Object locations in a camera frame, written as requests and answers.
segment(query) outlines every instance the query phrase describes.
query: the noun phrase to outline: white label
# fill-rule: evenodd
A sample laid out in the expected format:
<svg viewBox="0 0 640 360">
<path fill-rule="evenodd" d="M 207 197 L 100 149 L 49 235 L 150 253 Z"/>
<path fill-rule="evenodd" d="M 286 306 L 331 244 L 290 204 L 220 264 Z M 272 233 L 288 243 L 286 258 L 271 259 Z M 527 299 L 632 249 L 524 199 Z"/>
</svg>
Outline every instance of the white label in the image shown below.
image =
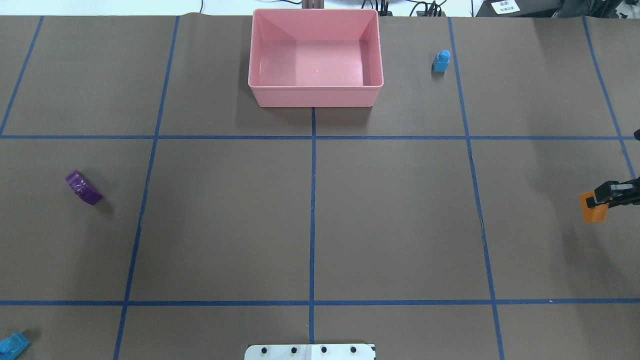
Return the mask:
<svg viewBox="0 0 640 360">
<path fill-rule="evenodd" d="M 515 0 L 503 0 L 491 3 L 496 14 L 519 12 L 520 8 Z"/>
</svg>

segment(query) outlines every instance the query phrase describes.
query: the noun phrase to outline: white mounting plate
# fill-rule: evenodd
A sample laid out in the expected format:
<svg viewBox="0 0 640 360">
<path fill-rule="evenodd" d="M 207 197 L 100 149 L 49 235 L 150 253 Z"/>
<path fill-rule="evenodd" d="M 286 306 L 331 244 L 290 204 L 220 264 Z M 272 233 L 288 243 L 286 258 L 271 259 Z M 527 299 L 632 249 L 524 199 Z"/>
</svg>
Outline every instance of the white mounting plate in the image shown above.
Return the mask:
<svg viewBox="0 0 640 360">
<path fill-rule="evenodd" d="M 371 344 L 252 345 L 244 352 L 244 360 L 375 360 L 375 348 Z"/>
</svg>

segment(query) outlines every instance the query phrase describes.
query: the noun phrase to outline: orange block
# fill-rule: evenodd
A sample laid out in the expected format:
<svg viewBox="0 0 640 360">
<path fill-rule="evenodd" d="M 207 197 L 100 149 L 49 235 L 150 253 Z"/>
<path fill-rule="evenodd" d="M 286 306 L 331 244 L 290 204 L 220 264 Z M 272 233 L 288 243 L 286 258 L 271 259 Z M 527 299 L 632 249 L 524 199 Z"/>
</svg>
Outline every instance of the orange block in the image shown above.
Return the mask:
<svg viewBox="0 0 640 360">
<path fill-rule="evenodd" d="M 604 222 L 604 220 L 607 219 L 609 205 L 598 205 L 595 208 L 587 207 L 587 199 L 592 196 L 595 196 L 594 192 L 583 193 L 580 195 L 580 206 L 582 206 L 582 217 L 584 218 L 584 222 L 587 224 Z"/>
</svg>

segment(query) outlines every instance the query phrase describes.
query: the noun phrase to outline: table surface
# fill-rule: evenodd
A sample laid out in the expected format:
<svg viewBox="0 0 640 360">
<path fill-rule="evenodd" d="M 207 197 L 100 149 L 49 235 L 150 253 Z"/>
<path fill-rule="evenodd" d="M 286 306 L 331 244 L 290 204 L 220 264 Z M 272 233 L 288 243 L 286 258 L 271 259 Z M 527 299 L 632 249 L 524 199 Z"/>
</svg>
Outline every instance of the table surface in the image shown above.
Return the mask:
<svg viewBox="0 0 640 360">
<path fill-rule="evenodd" d="M 0 18 L 21 359 L 637 359 L 636 20 L 380 20 L 372 108 L 260 108 L 250 17 Z M 431 60 L 452 51 L 447 72 Z M 95 207 L 64 182 L 83 172 Z"/>
</svg>

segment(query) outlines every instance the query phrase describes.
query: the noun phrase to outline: blue lego brick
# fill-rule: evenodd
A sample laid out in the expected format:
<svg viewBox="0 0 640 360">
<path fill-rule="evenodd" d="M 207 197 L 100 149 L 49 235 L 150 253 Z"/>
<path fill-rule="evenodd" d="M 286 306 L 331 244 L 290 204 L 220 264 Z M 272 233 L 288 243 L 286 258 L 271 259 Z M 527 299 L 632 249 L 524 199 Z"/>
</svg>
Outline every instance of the blue lego brick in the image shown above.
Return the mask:
<svg viewBox="0 0 640 360">
<path fill-rule="evenodd" d="M 0 360 L 14 360 L 29 345 L 29 340 L 19 332 L 0 341 Z"/>
<path fill-rule="evenodd" d="M 433 64 L 431 65 L 431 71 L 445 72 L 445 70 L 447 70 L 447 66 L 449 66 L 450 58 L 451 58 L 451 53 L 449 52 L 449 50 L 440 51 L 436 56 L 436 58 L 433 60 Z"/>
</svg>

